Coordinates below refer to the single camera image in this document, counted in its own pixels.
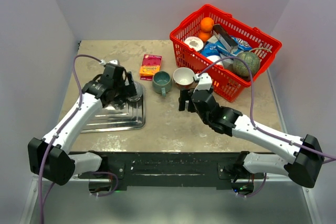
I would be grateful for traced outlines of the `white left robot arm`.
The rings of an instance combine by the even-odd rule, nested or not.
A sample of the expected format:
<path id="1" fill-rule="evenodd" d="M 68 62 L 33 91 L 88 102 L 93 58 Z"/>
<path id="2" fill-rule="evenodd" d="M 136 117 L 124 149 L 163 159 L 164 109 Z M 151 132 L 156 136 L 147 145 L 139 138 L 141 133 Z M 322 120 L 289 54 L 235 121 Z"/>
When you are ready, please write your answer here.
<path id="1" fill-rule="evenodd" d="M 109 165 L 94 152 L 70 155 L 69 152 L 88 122 L 113 101 L 136 96 L 131 72 L 107 63 L 103 73 L 81 88 L 79 98 L 65 117 L 42 139 L 28 143 L 32 173 L 57 185 L 66 184 L 73 175 L 91 172 L 97 178 L 108 174 Z"/>

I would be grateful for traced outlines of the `light grey-blue upside-down mug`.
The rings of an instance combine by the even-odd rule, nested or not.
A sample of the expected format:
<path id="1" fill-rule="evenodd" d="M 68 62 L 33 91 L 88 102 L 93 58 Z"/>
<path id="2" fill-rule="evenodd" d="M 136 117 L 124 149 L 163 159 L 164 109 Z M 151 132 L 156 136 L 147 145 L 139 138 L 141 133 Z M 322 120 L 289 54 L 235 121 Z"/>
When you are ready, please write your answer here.
<path id="1" fill-rule="evenodd" d="M 133 97 L 128 97 L 127 98 L 127 100 L 129 101 L 129 102 L 138 102 L 139 100 L 141 100 L 142 99 L 142 97 L 143 97 L 143 86 L 140 84 L 140 83 L 138 83 L 138 82 L 135 82 L 134 83 L 134 86 L 135 86 L 135 89 L 136 89 L 136 95 L 135 96 L 133 96 Z"/>

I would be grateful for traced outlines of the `teal green ceramic mug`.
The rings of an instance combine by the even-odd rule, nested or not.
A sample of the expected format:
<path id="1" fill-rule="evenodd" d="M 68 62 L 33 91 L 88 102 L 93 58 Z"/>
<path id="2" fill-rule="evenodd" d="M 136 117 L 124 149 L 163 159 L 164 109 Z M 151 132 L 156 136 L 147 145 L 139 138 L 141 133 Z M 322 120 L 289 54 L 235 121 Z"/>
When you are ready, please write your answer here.
<path id="1" fill-rule="evenodd" d="M 165 71 L 157 72 L 152 78 L 152 87 L 153 90 L 166 97 L 167 93 L 172 89 L 173 80 L 169 73 Z"/>

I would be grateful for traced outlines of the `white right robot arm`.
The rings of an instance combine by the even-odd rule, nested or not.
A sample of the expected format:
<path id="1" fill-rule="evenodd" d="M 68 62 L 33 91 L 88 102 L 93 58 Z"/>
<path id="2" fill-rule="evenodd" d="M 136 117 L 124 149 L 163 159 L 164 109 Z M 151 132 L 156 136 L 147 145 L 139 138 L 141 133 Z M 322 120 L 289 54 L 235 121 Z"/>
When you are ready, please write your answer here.
<path id="1" fill-rule="evenodd" d="M 269 154 L 242 151 L 236 162 L 225 168 L 235 179 L 257 173 L 278 174 L 302 187 L 315 186 L 324 162 L 316 137 L 308 134 L 301 138 L 254 123 L 247 115 L 220 106 L 212 90 L 183 89 L 178 102 L 179 111 L 197 113 L 216 133 L 241 138 L 270 151 Z"/>

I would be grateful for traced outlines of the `red floral mug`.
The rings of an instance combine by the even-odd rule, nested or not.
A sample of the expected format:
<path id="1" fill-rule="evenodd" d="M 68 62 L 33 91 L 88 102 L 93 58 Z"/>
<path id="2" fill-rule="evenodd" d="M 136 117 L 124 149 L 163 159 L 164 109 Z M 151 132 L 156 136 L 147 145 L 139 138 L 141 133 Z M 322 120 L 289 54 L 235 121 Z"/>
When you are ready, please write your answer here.
<path id="1" fill-rule="evenodd" d="M 178 88 L 190 88 L 194 83 L 195 73 L 187 67 L 177 68 L 173 72 L 173 80 Z"/>

